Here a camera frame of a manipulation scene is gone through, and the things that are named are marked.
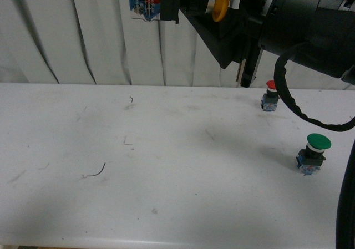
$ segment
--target white table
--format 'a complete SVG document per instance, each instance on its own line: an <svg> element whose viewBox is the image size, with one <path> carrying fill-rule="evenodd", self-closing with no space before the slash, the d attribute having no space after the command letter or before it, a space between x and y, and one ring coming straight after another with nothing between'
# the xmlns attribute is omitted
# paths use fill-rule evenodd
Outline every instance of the white table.
<svg viewBox="0 0 355 249"><path fill-rule="evenodd" d="M0 244L334 248L355 132L264 112L264 92L0 84ZM327 123L355 114L355 92L292 94ZM303 176L310 133L333 146Z"/></svg>

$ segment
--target green button cap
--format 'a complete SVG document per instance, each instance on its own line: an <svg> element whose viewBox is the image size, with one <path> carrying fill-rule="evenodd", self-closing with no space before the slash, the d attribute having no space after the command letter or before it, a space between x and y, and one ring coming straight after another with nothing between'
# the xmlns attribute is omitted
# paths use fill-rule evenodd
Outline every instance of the green button cap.
<svg viewBox="0 0 355 249"><path fill-rule="evenodd" d="M311 146L320 150L328 149L332 146L332 142L321 134L309 134L307 140Z"/></svg>

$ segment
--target blue label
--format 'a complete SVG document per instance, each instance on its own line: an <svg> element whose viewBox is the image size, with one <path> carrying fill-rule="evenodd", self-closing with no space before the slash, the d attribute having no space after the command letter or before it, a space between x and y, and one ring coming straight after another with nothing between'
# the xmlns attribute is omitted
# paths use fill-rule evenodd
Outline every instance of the blue label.
<svg viewBox="0 0 355 249"><path fill-rule="evenodd" d="M129 0L131 18L145 21L160 19L160 0Z"/></svg>

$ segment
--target white curtain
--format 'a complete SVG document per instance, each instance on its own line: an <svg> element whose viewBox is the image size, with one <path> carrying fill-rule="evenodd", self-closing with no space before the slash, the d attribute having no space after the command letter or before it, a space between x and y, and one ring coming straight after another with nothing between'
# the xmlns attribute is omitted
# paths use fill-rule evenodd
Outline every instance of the white curtain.
<svg viewBox="0 0 355 249"><path fill-rule="evenodd" d="M220 69L180 23L131 19L128 0L0 0L0 82L236 87L238 64ZM264 53L252 87L272 79ZM290 88L355 89L288 63Z"/></svg>

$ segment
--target black hose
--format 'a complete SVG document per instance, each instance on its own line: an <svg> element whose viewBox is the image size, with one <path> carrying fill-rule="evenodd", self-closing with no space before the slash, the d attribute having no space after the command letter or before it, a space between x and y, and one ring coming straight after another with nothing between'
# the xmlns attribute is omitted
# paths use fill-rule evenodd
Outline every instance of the black hose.
<svg viewBox="0 0 355 249"><path fill-rule="evenodd" d="M336 249L354 249L355 238L355 142L339 196Z"/></svg>

